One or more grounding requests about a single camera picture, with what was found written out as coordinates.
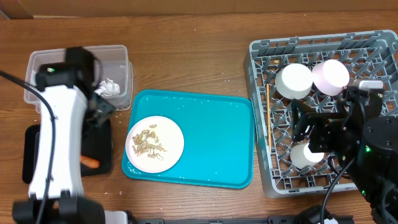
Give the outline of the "white tissue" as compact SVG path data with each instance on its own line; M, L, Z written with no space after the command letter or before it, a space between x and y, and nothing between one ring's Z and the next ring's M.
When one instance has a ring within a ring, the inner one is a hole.
M114 96L120 94L120 86L113 80L107 78L99 83L95 93L99 96Z

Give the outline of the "pink plate with food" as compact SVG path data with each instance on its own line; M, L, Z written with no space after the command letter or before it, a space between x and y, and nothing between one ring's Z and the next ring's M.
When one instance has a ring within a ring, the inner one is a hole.
M129 130L125 151L128 161L142 172L155 174L172 168L181 158L185 140L176 122L150 116Z

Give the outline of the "orange carrot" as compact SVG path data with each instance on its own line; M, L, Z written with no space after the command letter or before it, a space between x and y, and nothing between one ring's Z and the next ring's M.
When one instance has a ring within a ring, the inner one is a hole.
M100 162L98 160L84 155L80 156L80 163L90 169L97 169L100 166Z

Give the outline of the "white bowl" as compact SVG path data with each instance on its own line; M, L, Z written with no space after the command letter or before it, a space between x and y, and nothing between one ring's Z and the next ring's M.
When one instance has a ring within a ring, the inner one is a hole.
M312 89L312 71L299 63L293 63L284 67L275 77L275 86L284 98L302 99Z

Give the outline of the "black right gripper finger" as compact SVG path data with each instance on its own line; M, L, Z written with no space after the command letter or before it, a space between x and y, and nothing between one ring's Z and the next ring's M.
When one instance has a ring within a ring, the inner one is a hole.
M292 140L293 142L303 141L305 136L310 134L313 124L308 116L293 117Z
M314 108L297 99L292 100L291 109L293 117L302 117L307 113L316 112Z

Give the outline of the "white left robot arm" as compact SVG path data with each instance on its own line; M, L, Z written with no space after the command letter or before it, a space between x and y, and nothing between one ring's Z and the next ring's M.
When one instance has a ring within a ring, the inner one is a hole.
M100 126L114 111L95 93L97 63L90 51L70 47L63 62L39 67L34 84L11 79L41 101L36 165L29 198L13 204L16 223L106 223L103 206L84 197L80 167L83 128Z

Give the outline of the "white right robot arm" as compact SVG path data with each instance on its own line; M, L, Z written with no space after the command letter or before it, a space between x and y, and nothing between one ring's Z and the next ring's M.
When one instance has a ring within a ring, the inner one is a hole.
M341 171L325 201L347 174L371 206L376 223L397 223L397 118L381 115L382 89L347 86L335 113L318 113L292 100L292 139L309 138L313 153L332 153Z

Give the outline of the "wooden chopstick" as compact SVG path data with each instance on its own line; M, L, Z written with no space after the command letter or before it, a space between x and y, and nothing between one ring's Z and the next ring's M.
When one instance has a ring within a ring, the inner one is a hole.
M269 150L272 152L272 134L271 134L271 107L270 107L270 85L266 85L266 96L267 96L267 132L268 132L268 144Z

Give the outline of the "white cup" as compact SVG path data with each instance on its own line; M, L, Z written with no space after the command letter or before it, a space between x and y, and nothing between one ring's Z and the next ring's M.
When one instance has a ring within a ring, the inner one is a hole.
M298 169L303 169L306 166L312 167L324 158L323 152L311 152L308 146L309 143L299 144L294 146L290 152L290 160Z

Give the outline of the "pink bowl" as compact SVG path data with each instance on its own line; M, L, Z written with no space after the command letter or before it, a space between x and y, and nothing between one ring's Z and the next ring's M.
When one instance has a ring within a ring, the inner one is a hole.
M330 59L314 66L313 83L323 94L338 95L349 83L349 72L343 63Z

